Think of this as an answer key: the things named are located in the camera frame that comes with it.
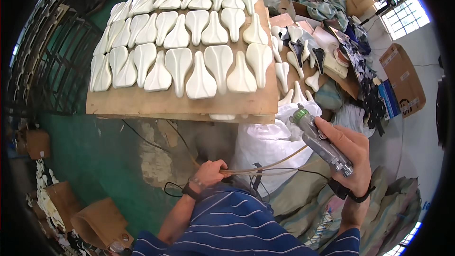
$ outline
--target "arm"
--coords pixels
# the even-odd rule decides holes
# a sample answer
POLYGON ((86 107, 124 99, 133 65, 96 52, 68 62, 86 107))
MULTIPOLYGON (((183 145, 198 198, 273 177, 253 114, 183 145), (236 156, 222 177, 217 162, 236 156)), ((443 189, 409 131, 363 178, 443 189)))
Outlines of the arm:
MULTIPOLYGON (((203 184, 203 188, 193 181, 189 182, 190 188, 199 194, 205 187, 215 185, 223 178, 229 177, 229 174, 219 173, 221 168, 228 168, 223 160, 205 162, 194 176, 203 184)), ((164 219, 160 233, 158 234, 158 239, 171 245, 182 236, 189 227, 191 214, 193 213, 195 204, 196 201, 192 197, 186 194, 183 195, 166 219, 164 219)))
MULTIPOLYGON (((332 178, 341 185, 349 188, 356 197, 365 196, 371 181, 371 167, 369 165, 369 140, 361 133, 354 132, 349 128, 334 126, 320 117, 314 119, 316 126, 338 147, 352 162, 354 172, 347 178, 341 172, 332 171, 332 178)), ((344 202, 341 212, 341 224, 338 235, 351 228, 360 230, 369 207, 369 197, 359 203, 350 197, 344 202)))

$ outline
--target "hand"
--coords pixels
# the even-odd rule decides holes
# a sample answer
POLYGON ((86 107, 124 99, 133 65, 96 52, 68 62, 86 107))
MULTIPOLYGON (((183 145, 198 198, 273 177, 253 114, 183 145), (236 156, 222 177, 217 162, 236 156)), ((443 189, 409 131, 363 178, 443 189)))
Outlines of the hand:
POLYGON ((341 171, 332 172, 332 178, 344 187, 350 189, 356 197, 363 197, 371 181, 371 167, 369 165, 369 140, 361 133, 354 132, 342 126, 332 126, 321 117, 315 117, 316 126, 328 139, 352 162, 354 172, 347 178, 341 171))
POLYGON ((201 168, 196 172, 194 177, 199 179, 199 181, 206 187, 212 186, 220 182, 222 179, 231 176, 231 174, 222 174, 220 173, 220 169, 227 169, 228 166, 223 160, 218 161, 207 161, 201 165, 201 168))

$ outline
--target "watch strap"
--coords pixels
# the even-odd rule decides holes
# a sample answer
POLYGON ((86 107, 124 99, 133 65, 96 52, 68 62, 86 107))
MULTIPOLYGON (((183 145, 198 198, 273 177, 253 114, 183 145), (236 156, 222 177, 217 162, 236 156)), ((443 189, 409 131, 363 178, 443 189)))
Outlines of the watch strap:
POLYGON ((368 191, 365 193, 364 196, 362 197, 356 197, 353 192, 350 190, 349 193, 348 193, 348 196, 351 198, 351 200, 353 200, 354 202, 356 203, 361 203, 363 201, 365 201, 367 199, 367 197, 370 195, 370 193, 376 189, 376 186, 373 186, 371 187, 371 180, 370 180, 370 185, 369 185, 369 189, 368 191))
POLYGON ((343 185, 341 185, 338 181, 334 180, 333 178, 329 179, 328 185, 330 186, 332 191, 335 193, 335 195, 337 197, 339 197, 340 199, 344 200, 346 198, 346 196, 349 196, 356 203, 361 203, 361 202, 365 201, 367 199, 367 197, 370 195, 370 193, 374 189, 376 189, 375 186, 371 187, 371 180, 370 180, 369 189, 366 192, 366 194, 362 197, 356 197, 351 190, 344 187, 343 185))
POLYGON ((192 197, 193 199, 195 199, 196 201, 199 201, 199 199, 201 198, 201 195, 199 195, 198 193, 193 191, 193 189, 190 188, 190 182, 188 182, 185 185, 185 187, 182 190, 182 194, 186 194, 186 195, 192 197))

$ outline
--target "white plastic bag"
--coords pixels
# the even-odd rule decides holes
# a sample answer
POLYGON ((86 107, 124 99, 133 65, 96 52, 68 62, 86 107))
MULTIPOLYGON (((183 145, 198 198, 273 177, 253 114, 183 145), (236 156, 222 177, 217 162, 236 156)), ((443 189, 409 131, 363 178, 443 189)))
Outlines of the white plastic bag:
MULTIPOLYGON (((301 103, 313 116, 321 116, 321 108, 313 101, 301 103)), ((235 154, 230 169, 254 168, 254 163, 261 166, 273 164, 293 154, 305 145, 302 140, 303 132, 298 126, 289 121, 289 117, 297 110, 297 103, 278 107, 275 116, 275 124, 244 123, 239 124, 235 146, 235 154)), ((299 168, 310 158, 313 150, 309 147, 299 152, 288 160, 273 166, 272 168, 299 168)), ((267 170, 264 173, 279 173, 287 170, 267 170)), ((282 183, 291 178, 297 171, 275 176, 262 176, 262 184, 269 193, 275 191, 282 183)), ((249 176, 239 175, 247 184, 249 176)), ((259 185, 258 192, 266 196, 267 192, 259 185)))

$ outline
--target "wristwatch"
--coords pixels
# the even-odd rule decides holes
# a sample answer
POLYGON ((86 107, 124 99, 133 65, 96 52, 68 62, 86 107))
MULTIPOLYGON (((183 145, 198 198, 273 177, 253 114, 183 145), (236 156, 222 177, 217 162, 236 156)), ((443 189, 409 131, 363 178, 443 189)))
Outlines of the wristwatch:
POLYGON ((190 188, 190 181, 185 185, 185 187, 182 190, 182 194, 187 194, 188 196, 192 197, 196 201, 199 201, 201 199, 201 195, 193 191, 193 189, 190 188))
POLYGON ((201 195, 199 195, 193 189, 190 188, 190 182, 193 182, 194 184, 198 185, 199 188, 201 188, 201 190, 205 189, 205 185, 199 179, 197 179, 196 177, 193 176, 193 177, 190 177, 190 179, 188 179, 188 183, 183 188, 182 194, 187 194, 188 196, 192 197, 196 201, 200 201, 201 195))
POLYGON ((374 189, 376 189, 375 186, 371 187, 371 180, 370 180, 369 189, 366 192, 366 194, 364 196, 362 196, 362 197, 356 197, 351 190, 349 190, 348 188, 344 187, 338 181, 335 181, 333 178, 331 178, 328 181, 328 185, 333 190, 335 195, 337 197, 339 197, 340 199, 344 200, 346 198, 346 196, 349 196, 351 198, 351 200, 353 200, 356 203, 361 203, 361 202, 365 201, 367 199, 367 197, 370 195, 370 193, 374 189))

